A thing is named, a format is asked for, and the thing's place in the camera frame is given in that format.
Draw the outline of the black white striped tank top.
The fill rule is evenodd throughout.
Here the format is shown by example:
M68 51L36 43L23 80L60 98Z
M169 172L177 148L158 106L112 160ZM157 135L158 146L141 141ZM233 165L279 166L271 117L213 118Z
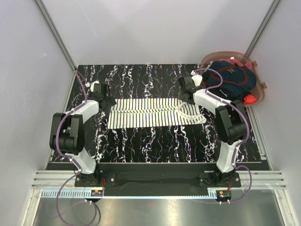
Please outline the black white striped tank top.
M151 128L203 124L198 105L177 98L117 99L111 107L109 129Z

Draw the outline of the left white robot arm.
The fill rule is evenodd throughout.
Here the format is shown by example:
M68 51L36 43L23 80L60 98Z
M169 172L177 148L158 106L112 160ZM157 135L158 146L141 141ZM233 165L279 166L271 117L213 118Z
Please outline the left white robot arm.
M98 113L108 114L116 101L107 84L93 82L90 90L89 96L79 106L53 115L49 146L85 174L89 185L97 186L102 175L96 172L96 162L85 150L84 124Z

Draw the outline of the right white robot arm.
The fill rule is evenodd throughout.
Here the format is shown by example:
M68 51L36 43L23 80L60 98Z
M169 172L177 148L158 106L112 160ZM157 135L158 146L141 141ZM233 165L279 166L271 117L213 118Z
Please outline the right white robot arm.
M214 182L225 186L230 182L229 172L235 168L237 151L249 138L249 124L241 101L223 99L201 86L196 86L190 75L178 78L180 93L178 98L188 104L197 104L215 115L215 128L221 140L221 149L214 174Z

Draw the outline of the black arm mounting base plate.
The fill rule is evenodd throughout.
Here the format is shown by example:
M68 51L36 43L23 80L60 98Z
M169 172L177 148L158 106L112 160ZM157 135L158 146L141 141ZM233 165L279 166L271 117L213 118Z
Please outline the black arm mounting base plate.
M209 187L228 185L213 181L215 163L99 163L96 168L107 197L206 196Z

